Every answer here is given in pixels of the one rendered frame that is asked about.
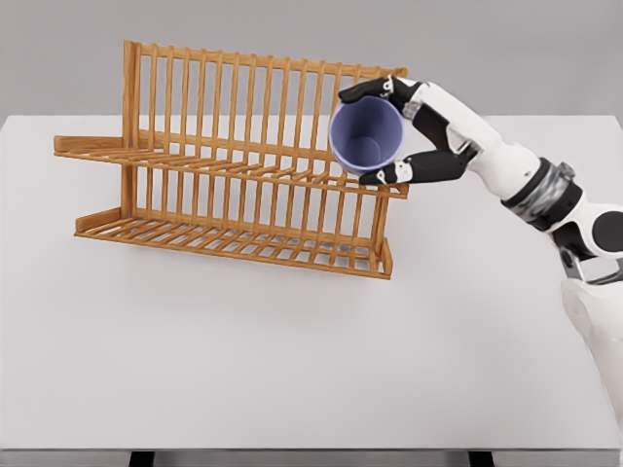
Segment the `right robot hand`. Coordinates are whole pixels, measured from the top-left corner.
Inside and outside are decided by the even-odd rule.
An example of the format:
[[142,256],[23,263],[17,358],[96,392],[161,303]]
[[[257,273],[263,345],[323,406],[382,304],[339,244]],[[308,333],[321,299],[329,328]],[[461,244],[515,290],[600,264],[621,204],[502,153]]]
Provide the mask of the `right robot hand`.
[[456,180],[473,158],[502,142],[492,126],[433,83],[389,75],[339,92],[344,103],[356,102],[364,96],[387,99],[435,149],[363,174],[359,177],[362,185]]

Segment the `blue-purple cup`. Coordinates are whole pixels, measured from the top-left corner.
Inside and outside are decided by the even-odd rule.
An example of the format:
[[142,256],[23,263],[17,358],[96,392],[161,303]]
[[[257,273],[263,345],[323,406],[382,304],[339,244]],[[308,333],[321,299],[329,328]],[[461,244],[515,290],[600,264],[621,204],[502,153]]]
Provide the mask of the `blue-purple cup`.
[[403,138],[401,114],[389,101],[376,96],[341,104],[329,125],[333,156],[353,175],[378,170],[393,162]]

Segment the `wooden two-tier dish rack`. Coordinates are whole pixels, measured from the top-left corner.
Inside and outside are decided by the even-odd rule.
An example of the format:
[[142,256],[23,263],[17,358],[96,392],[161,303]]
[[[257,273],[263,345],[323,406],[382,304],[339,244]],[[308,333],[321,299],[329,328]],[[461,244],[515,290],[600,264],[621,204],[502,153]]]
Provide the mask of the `wooden two-tier dish rack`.
[[55,154],[115,163],[119,206],[78,236],[390,277],[385,224],[404,188],[363,187],[335,161],[342,88],[381,66],[124,43],[119,136],[57,136]]

